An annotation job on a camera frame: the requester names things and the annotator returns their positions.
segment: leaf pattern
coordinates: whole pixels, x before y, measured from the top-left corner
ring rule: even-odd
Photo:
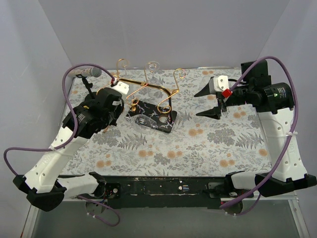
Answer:
[[[224,176],[234,171],[268,171],[270,162],[265,150],[261,125],[250,105],[230,107],[221,120],[197,117],[217,105],[214,96],[194,98],[211,76],[240,76],[239,69],[187,69],[185,79],[179,80],[180,92],[172,98],[177,118],[170,134],[154,131],[141,134],[122,115],[118,126],[110,126],[95,134],[82,146],[63,170],[63,174],[80,175],[96,171],[114,176]],[[127,70],[127,77],[145,81],[143,70]],[[173,70],[159,70],[157,82],[175,89]],[[109,83],[109,76],[88,78],[97,91]],[[130,85],[130,93],[138,89]],[[74,80],[71,104],[75,107],[87,95],[81,80]],[[158,103],[166,95],[160,90],[140,90],[141,100]]]

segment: wall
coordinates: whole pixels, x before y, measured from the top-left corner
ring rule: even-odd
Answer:
[[[308,173],[317,176],[316,159],[316,56],[317,56],[317,1],[291,0],[261,56],[274,55],[287,66],[299,99],[298,144]],[[285,81],[277,64],[269,69],[276,81]],[[311,237],[317,237],[317,187],[298,191],[300,207]]]
[[[289,0],[39,0],[72,64],[239,66],[255,59]]]
[[[70,67],[38,1],[0,0],[0,151],[10,146],[48,147],[64,104],[61,78]],[[10,152],[26,173],[42,153]],[[29,203],[0,160],[0,237],[20,237]]]

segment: black marble base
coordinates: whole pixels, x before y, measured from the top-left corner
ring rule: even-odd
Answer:
[[[160,113],[157,109],[156,105],[153,105],[151,103],[147,103],[147,102],[142,102],[139,101],[138,105],[136,106],[136,111],[131,111],[129,110],[128,114],[126,115],[127,117],[133,117],[135,115],[146,115],[149,118],[153,119],[156,123],[157,123],[157,127],[156,130],[165,132],[165,133],[170,133],[172,131],[176,116],[177,116],[177,112],[176,111],[172,111],[168,114],[163,114]],[[159,120],[159,118],[161,117],[166,117],[166,121],[165,122],[161,122]]]

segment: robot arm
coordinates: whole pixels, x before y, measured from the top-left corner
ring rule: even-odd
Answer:
[[[74,130],[74,121],[69,113],[63,121],[56,138],[51,144],[52,151],[47,152],[38,163],[24,176],[16,176],[14,184],[27,194],[30,203],[44,211],[50,211],[64,198],[83,193],[100,197],[105,192],[105,180],[96,172],[81,177],[58,178],[68,161],[77,150],[95,133],[109,125],[116,125],[116,120],[123,112],[123,95],[127,95],[129,86],[118,83],[111,88],[104,88],[88,95],[85,101],[74,108],[78,120],[75,137],[65,147],[54,148],[68,140]]]
[[[242,73],[253,62],[241,64]],[[221,113],[229,106],[252,104],[256,109],[264,136],[265,145],[270,155],[272,166],[277,161],[288,136],[289,146],[272,177],[259,189],[263,196],[274,196],[317,184],[315,176],[307,174],[299,154],[296,133],[289,133],[294,118],[294,99],[291,88],[286,83],[271,83],[267,62],[264,60],[254,67],[244,78],[242,86],[236,87],[230,97],[223,92],[229,88],[228,77],[211,78],[209,83],[195,95],[200,97],[215,94],[218,106],[196,114],[213,119],[220,119]],[[253,189],[267,175],[266,172],[234,172],[226,175],[225,190]]]

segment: gray floor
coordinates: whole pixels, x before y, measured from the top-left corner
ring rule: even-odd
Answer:
[[[253,201],[244,201],[250,206]],[[241,217],[215,214],[206,208],[120,209],[121,223],[108,227],[87,216],[85,202],[63,202],[51,212],[40,211],[33,238],[297,238],[287,200],[262,200]],[[115,221],[110,211],[102,216]]]

